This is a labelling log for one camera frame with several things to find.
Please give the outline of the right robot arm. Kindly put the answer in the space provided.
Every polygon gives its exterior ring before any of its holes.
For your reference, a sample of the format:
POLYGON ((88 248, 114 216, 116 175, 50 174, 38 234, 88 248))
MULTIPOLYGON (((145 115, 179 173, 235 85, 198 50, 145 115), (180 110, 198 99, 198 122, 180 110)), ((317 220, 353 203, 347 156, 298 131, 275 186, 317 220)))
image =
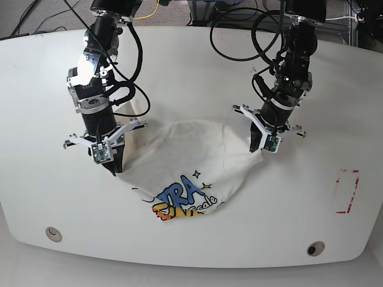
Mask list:
POLYGON ((123 171, 125 134, 145 127, 138 114, 127 114, 127 124, 117 122, 113 107, 133 99, 140 90, 135 81, 141 71, 143 48, 132 21, 141 1, 93 1, 91 12, 96 16, 94 24, 86 27, 85 49, 76 67, 68 72, 67 86, 75 110, 80 113, 86 131, 84 135, 70 135, 63 146, 83 145, 96 164, 103 165, 113 175, 123 171), (137 48, 137 66, 130 78, 116 80, 119 35, 125 23, 137 48))

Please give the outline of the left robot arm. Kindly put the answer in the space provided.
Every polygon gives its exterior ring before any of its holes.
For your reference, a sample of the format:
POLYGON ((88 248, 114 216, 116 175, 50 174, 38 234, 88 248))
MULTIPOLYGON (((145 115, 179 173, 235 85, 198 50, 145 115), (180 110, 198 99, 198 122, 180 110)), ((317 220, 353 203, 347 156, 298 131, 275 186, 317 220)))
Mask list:
POLYGON ((233 108, 251 120, 250 152, 258 150, 276 153, 282 140, 289 134, 305 137, 300 125, 292 126, 288 119, 300 105, 302 97, 312 88, 309 71, 310 57, 315 53, 318 40, 316 25, 326 21, 325 1, 281 1, 280 8, 261 11, 251 28, 251 39, 257 54, 267 63, 266 70, 275 77, 274 87, 269 88, 261 72, 253 75, 252 87, 263 101, 259 110, 247 105, 233 108), (257 28, 262 20, 270 18, 278 28, 271 43, 261 48, 257 28))

